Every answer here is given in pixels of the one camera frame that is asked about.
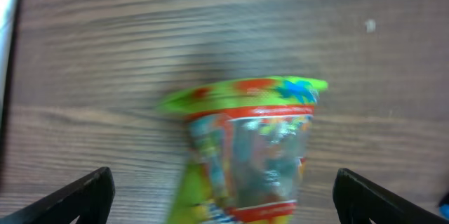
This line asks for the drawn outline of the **blue Oreo cookie pack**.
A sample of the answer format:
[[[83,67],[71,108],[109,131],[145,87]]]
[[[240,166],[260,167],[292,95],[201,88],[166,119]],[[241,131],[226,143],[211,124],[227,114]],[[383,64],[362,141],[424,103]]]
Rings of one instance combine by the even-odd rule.
[[[449,193],[448,192],[439,201],[438,209],[444,218],[449,219]]]

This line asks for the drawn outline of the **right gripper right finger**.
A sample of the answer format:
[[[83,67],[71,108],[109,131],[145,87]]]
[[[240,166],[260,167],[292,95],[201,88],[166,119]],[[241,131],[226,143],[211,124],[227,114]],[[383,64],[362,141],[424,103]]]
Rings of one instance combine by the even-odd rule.
[[[333,202],[341,224],[448,224],[447,219],[346,168],[337,172]]]

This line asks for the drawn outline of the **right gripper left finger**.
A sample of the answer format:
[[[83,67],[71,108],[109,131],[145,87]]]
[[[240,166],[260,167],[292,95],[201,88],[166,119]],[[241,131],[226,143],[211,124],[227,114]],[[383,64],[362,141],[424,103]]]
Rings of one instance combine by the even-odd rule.
[[[12,224],[105,224],[115,195],[112,172],[101,167],[1,219]]]

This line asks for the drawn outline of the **green Haribo candy bag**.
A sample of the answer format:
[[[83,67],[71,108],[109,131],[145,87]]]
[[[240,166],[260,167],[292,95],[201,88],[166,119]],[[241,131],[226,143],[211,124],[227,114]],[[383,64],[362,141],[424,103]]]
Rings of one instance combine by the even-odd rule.
[[[289,223],[327,87],[320,79],[272,76],[168,95],[161,109],[185,117],[190,158],[167,222]]]

